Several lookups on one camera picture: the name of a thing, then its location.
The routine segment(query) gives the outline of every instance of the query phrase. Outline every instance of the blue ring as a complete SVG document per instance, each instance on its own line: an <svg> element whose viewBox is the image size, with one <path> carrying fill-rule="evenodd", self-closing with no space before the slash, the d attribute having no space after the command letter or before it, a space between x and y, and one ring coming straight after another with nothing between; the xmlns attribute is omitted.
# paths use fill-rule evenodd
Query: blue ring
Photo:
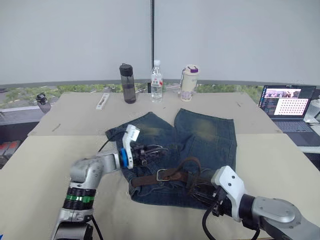
<svg viewBox="0 0 320 240"><path fill-rule="evenodd" d="M127 153L124 148L121 148L121 155L122 155L122 160L123 160L123 166L126 168L128 167L128 159L127 159Z"/></svg>

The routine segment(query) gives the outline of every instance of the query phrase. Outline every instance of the purple lid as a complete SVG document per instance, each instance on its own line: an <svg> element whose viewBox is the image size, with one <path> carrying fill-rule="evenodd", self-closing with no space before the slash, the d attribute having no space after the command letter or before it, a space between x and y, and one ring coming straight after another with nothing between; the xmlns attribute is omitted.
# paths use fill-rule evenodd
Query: purple lid
<svg viewBox="0 0 320 240"><path fill-rule="evenodd" d="M192 74L195 74L195 73L198 72L198 68L197 68L196 66L194 66L194 68L190 68L190 67L188 66L188 69L190 69L190 73L192 73Z"/></svg>

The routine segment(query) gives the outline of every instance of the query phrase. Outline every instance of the white wall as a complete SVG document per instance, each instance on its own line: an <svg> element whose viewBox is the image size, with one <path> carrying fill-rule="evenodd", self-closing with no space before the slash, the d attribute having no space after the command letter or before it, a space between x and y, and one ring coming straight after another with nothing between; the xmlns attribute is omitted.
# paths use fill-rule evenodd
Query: white wall
<svg viewBox="0 0 320 240"><path fill-rule="evenodd" d="M1 0L0 85L149 78L149 0Z"/></svg>
<svg viewBox="0 0 320 240"><path fill-rule="evenodd" d="M320 85L319 0L156 0L164 78Z"/></svg>

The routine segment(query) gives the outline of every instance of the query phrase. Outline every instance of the laptop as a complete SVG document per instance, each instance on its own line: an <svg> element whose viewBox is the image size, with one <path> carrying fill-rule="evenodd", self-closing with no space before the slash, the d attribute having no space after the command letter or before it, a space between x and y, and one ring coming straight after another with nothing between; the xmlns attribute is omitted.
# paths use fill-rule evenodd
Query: laptop
<svg viewBox="0 0 320 240"><path fill-rule="evenodd" d="M259 107L297 146L320 146L320 136L304 121L316 86L265 85Z"/></svg>

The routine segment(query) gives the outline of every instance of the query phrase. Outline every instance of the laptop screen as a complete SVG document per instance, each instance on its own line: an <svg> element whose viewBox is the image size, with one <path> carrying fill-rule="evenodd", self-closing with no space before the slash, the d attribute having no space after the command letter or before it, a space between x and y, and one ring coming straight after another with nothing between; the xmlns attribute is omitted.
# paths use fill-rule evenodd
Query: laptop screen
<svg viewBox="0 0 320 240"><path fill-rule="evenodd" d="M272 119L303 119L316 86L265 85L259 107Z"/></svg>

